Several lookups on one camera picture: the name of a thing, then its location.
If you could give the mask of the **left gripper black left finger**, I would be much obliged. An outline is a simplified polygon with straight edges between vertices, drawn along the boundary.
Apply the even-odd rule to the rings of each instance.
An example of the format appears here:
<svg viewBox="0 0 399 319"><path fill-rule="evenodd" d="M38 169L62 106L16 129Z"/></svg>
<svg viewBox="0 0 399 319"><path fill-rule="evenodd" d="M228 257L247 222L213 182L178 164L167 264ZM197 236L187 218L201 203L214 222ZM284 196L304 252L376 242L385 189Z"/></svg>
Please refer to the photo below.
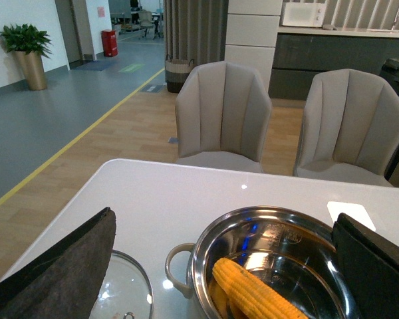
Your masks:
<svg viewBox="0 0 399 319"><path fill-rule="evenodd" d="M0 318L88 318L115 234L116 216L106 207L0 282Z"/></svg>

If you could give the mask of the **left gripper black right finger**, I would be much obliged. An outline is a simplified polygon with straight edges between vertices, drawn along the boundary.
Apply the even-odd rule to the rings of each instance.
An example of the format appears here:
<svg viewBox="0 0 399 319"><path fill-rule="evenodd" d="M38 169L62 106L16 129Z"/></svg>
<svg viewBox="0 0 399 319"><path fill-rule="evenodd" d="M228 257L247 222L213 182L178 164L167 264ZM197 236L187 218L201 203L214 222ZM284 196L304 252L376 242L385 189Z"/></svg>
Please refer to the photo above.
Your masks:
<svg viewBox="0 0 399 319"><path fill-rule="evenodd" d="M346 213L334 222L338 264L363 318L399 318L399 246Z"/></svg>

